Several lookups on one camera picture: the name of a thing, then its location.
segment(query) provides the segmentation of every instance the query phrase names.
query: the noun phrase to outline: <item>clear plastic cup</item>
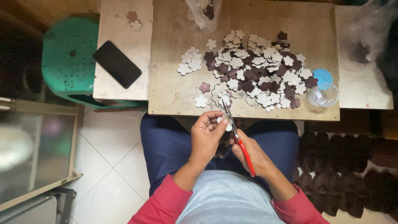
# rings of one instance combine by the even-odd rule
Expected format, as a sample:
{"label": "clear plastic cup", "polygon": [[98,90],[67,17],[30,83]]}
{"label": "clear plastic cup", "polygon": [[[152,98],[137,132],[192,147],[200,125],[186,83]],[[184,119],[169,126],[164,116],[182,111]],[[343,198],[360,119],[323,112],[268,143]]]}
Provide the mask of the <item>clear plastic cup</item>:
{"label": "clear plastic cup", "polygon": [[315,106],[333,106],[339,101],[337,86],[324,83],[308,90],[308,100]]}

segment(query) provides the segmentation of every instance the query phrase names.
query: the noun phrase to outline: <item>white tile floor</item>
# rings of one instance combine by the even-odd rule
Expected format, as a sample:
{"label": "white tile floor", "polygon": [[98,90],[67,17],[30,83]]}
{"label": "white tile floor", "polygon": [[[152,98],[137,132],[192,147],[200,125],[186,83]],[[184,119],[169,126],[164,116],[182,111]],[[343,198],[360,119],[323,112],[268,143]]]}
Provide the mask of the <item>white tile floor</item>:
{"label": "white tile floor", "polygon": [[[85,109],[74,167],[84,176],[67,184],[77,192],[71,224],[127,223],[149,198],[149,180],[142,151],[142,112],[95,113]],[[323,216],[331,224],[395,223],[385,214],[366,210],[362,219],[345,212]]]}

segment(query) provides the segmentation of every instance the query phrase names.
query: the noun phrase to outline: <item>white table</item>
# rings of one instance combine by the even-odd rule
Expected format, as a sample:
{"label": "white table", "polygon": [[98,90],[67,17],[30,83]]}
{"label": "white table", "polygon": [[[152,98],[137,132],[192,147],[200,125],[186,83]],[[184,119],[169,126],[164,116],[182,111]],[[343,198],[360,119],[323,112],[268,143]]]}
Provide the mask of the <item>white table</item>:
{"label": "white table", "polygon": [[[337,37],[340,24],[357,6],[335,6]],[[135,11],[143,24],[134,32],[126,19]],[[151,0],[103,0],[99,23],[98,47],[111,40],[141,70],[142,75],[127,90],[120,86],[100,65],[96,65],[94,98],[116,100],[148,100],[150,46],[153,6]],[[374,63],[361,71],[347,71],[339,66],[340,108],[393,109],[392,93],[381,71]]]}

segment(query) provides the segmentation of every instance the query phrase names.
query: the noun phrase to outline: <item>blue plastic lid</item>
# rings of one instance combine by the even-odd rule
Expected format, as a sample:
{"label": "blue plastic lid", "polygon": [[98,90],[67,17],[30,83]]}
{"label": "blue plastic lid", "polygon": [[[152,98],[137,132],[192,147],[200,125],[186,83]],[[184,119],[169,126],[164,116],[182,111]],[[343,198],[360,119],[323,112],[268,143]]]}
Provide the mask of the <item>blue plastic lid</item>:
{"label": "blue plastic lid", "polygon": [[315,69],[312,71],[312,73],[314,74],[314,78],[318,79],[318,85],[322,85],[324,83],[333,83],[332,75],[325,69]]}

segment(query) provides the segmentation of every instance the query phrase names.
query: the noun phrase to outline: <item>person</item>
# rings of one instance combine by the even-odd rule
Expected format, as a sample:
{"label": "person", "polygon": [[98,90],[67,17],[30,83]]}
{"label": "person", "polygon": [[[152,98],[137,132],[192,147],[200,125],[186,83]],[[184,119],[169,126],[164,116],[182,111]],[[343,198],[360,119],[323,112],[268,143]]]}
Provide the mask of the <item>person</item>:
{"label": "person", "polygon": [[215,157],[228,125],[223,112],[202,114],[191,135],[175,119],[145,114],[141,139],[150,198],[133,223],[328,223],[291,184],[299,136],[293,121],[259,121],[237,130],[252,161],[251,178],[233,139]]}

